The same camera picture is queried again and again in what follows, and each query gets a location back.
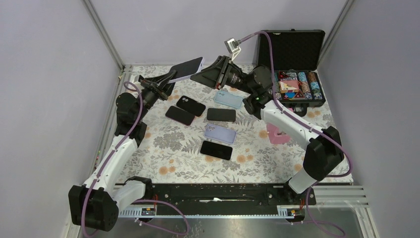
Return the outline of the light blue phone case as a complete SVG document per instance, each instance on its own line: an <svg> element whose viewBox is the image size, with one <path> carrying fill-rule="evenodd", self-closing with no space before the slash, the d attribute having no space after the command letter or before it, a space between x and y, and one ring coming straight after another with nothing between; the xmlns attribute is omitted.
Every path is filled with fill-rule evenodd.
<svg viewBox="0 0 420 238"><path fill-rule="evenodd" d="M213 100L216 103L229 106L235 109L240 109L243 103L243 98L235 96L229 92L219 91L215 94Z"/></svg>

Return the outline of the black phone case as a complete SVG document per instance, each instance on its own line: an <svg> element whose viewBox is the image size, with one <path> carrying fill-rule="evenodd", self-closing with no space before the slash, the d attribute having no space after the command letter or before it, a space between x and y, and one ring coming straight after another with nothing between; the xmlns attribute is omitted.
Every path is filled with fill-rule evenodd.
<svg viewBox="0 0 420 238"><path fill-rule="evenodd" d="M200 117L206 109L204 104L187 96L181 96L181 98L177 101L176 106L196 117Z"/></svg>

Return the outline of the lilac phone case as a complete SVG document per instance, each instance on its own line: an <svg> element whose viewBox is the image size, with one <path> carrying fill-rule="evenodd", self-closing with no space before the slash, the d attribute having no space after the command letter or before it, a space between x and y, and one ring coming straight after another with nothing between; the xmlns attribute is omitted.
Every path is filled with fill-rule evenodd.
<svg viewBox="0 0 420 238"><path fill-rule="evenodd" d="M236 139L237 132L222 126L207 124L204 137L226 144L233 144Z"/></svg>

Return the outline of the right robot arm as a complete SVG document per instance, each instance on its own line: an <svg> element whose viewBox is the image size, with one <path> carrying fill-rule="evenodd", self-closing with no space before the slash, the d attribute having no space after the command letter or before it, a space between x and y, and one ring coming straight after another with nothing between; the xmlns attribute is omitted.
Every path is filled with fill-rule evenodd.
<svg viewBox="0 0 420 238"><path fill-rule="evenodd" d="M303 168L287 181L284 190L285 200L297 204L304 191L329 176L344 160L344 154L338 130L311 124L282 105L269 91L272 79L273 73L266 66L244 73L227 56L219 56L212 65L191 76L191 80L213 89L228 85L248 93L243 104L249 114L284 131L305 149Z"/></svg>

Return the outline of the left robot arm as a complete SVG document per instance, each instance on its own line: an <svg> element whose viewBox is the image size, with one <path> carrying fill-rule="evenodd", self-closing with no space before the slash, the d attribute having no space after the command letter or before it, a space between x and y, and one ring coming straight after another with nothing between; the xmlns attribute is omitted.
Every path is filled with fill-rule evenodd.
<svg viewBox="0 0 420 238"><path fill-rule="evenodd" d="M69 193L72 223L81 227L84 237L98 231L110 231L120 211L136 200L143 204L152 201L154 191L148 178L131 178L114 190L123 167L142 143L147 125L145 115L157 100L167 100L174 83L176 70L156 77L140 77L136 83L124 82L126 92L116 97L116 129L108 151L95 171L82 185L74 185Z"/></svg>

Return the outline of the black poker chip case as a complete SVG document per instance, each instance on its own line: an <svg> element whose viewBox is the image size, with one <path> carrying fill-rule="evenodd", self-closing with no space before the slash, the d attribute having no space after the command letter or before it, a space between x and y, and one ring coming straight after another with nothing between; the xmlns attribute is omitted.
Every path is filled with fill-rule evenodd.
<svg viewBox="0 0 420 238"><path fill-rule="evenodd" d="M255 54L256 65L274 71L276 98L303 117L308 108L321 107L325 95L316 72L325 32L323 30L268 30L260 34ZM282 78L297 79L297 93L281 93Z"/></svg>

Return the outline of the floral tablecloth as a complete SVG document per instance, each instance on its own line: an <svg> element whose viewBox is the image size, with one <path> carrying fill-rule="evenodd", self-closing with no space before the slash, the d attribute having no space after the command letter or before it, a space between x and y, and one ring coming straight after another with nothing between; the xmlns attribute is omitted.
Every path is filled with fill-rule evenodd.
<svg viewBox="0 0 420 238"><path fill-rule="evenodd" d="M213 99L215 94L215 90L189 79L177 82L168 99L157 101L145 116L148 128L144 140L125 164L117 182L139 176L155 183L283 183L302 168L304 149L294 140L270 143L265 123L244 108L236 111L234 122L218 122L237 133L231 159L201 154L207 115L196 117L186 126L165 114L182 96L207 108L220 108Z"/></svg>

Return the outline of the playing cards deck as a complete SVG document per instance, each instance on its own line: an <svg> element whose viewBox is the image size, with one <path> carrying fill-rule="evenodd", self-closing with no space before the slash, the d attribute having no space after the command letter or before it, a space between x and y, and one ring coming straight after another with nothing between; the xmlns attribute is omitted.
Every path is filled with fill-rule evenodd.
<svg viewBox="0 0 420 238"><path fill-rule="evenodd" d="M297 79L282 78L279 81L279 88L281 93L297 93L300 90Z"/></svg>

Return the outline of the pink box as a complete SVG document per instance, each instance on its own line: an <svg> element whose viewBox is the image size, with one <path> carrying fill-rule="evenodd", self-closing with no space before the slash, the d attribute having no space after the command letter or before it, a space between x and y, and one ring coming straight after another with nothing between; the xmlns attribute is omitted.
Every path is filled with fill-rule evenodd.
<svg viewBox="0 0 420 238"><path fill-rule="evenodd" d="M276 126L267 123L266 130L271 144L285 144L291 140L291 137Z"/></svg>

